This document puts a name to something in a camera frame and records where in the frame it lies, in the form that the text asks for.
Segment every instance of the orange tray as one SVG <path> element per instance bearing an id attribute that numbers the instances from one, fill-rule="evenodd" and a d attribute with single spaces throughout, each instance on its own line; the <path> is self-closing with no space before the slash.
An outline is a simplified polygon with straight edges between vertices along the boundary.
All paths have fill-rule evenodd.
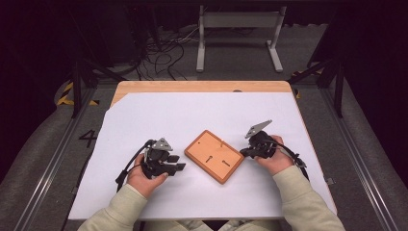
<path id="1" fill-rule="evenodd" d="M 228 143 L 205 130 L 184 151 L 186 156 L 224 184 L 243 160 L 243 155 Z"/>

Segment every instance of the white paper sheet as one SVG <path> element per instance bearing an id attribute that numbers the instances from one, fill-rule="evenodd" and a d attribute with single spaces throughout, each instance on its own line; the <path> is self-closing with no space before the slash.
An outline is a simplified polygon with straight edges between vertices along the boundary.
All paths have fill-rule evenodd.
<path id="1" fill-rule="evenodd" d="M 149 199 L 140 219 L 281 218 L 279 191 L 269 173 L 250 158 L 220 185 L 184 155 L 209 130 L 237 150 L 248 147 L 250 126 L 272 119 L 264 129 L 283 138 L 306 163 L 312 187 L 337 213 L 315 150 L 290 92 L 130 93 L 106 112 L 102 129 L 69 219 L 86 219 L 108 206 L 115 179 L 149 140 L 166 138 L 186 163 Z"/>

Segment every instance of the wooden table edge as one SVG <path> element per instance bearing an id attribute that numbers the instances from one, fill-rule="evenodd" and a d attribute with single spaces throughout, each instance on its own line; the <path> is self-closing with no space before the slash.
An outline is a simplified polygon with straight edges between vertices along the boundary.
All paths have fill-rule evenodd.
<path id="1" fill-rule="evenodd" d="M 292 92 L 286 81 L 122 81 L 111 107 L 127 93 L 137 92 Z"/>

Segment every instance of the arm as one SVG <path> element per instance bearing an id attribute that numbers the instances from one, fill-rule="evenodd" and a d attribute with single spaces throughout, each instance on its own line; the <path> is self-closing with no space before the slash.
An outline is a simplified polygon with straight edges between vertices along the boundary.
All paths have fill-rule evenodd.
<path id="1" fill-rule="evenodd" d="M 273 137 L 283 143 L 280 137 Z M 273 175 L 282 197 L 283 214 L 293 230 L 344 230 L 310 182 L 279 149 L 269 159 L 257 158 Z"/>
<path id="2" fill-rule="evenodd" d="M 127 184 L 112 198 L 109 206 L 87 219 L 79 230 L 133 230 L 147 198 L 167 178 L 167 173 L 164 173 L 155 179 L 148 179 L 139 167 L 142 158 L 142 154 L 136 158 Z"/>

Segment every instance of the hand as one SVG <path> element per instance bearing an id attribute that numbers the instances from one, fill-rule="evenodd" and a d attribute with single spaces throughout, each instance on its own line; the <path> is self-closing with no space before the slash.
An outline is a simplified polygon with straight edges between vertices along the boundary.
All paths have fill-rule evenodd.
<path id="1" fill-rule="evenodd" d="M 136 158 L 135 167 L 129 172 L 127 183 L 147 199 L 158 186 L 163 184 L 168 177 L 168 173 L 165 172 L 154 179 L 147 178 L 140 166 L 143 158 L 144 154 L 140 154 Z"/>
<path id="2" fill-rule="evenodd" d="M 274 140 L 283 144 L 282 138 L 278 136 L 272 136 Z M 293 160 L 289 156 L 285 155 L 279 146 L 276 146 L 276 151 L 271 158 L 255 157 L 256 162 L 265 167 L 270 174 L 274 175 L 293 165 Z"/>

